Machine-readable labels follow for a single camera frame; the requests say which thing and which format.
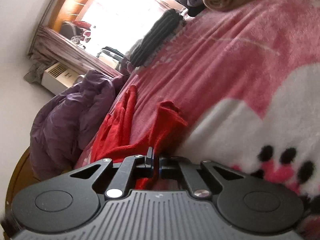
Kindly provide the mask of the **red knit sweater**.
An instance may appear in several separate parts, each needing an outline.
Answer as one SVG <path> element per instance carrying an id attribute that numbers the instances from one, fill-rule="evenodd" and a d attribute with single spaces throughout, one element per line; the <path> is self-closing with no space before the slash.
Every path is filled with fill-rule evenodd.
<path id="1" fill-rule="evenodd" d="M 182 111 L 171 101 L 158 103 L 152 125 L 142 138 L 130 144 L 133 115 L 137 103 L 137 88 L 132 85 L 116 103 L 114 112 L 107 114 L 93 141 L 90 161 L 111 158 L 119 163 L 131 155 L 144 154 L 151 147 L 154 157 L 174 148 L 186 131 L 187 121 Z"/>

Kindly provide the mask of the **wooden headboard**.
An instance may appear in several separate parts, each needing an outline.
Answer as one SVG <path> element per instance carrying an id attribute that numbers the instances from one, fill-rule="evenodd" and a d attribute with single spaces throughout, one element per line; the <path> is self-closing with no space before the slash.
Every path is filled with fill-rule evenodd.
<path id="1" fill-rule="evenodd" d="M 18 225 L 12 215 L 12 202 L 14 197 L 22 189 L 38 182 L 40 182 L 40 180 L 36 178 L 31 167 L 30 149 L 28 147 L 20 157 L 9 181 L 5 198 L 5 215 L 3 218 L 5 232 L 10 230 L 15 232 L 18 230 Z"/>

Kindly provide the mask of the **purple quilted duvet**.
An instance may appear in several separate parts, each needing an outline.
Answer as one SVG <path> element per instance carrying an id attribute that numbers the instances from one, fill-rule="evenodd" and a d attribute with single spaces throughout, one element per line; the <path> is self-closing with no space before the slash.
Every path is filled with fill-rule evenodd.
<path id="1" fill-rule="evenodd" d="M 30 132 L 30 163 L 36 178 L 46 180 L 76 165 L 128 80 L 90 70 L 37 113 Z"/>

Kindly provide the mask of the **white air conditioner unit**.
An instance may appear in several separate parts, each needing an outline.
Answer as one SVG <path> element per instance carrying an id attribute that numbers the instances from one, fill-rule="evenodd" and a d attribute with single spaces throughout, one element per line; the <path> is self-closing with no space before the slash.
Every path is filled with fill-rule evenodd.
<path id="1" fill-rule="evenodd" d="M 84 73 L 79 73 L 57 62 L 43 72 L 41 85 L 57 95 L 72 87 L 82 77 L 84 77 Z"/>

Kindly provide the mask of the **pink floral bed sheet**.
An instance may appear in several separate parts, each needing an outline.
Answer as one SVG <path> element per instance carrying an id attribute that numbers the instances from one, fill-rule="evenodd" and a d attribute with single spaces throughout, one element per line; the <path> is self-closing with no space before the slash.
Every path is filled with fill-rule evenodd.
<path id="1" fill-rule="evenodd" d="M 204 10 L 131 72 L 130 144 L 171 101 L 188 126 L 163 152 L 281 183 L 306 199 L 298 231 L 319 239 L 319 0 L 253 0 Z"/>

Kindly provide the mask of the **black striped folded garment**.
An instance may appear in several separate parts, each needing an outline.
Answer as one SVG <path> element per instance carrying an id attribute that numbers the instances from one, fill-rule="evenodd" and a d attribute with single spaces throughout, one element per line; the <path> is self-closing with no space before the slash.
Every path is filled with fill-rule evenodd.
<path id="1" fill-rule="evenodd" d="M 165 11 L 133 50 L 129 62 L 134 67 L 143 65 L 156 48 L 174 32 L 182 19 L 182 15 L 175 9 Z"/>

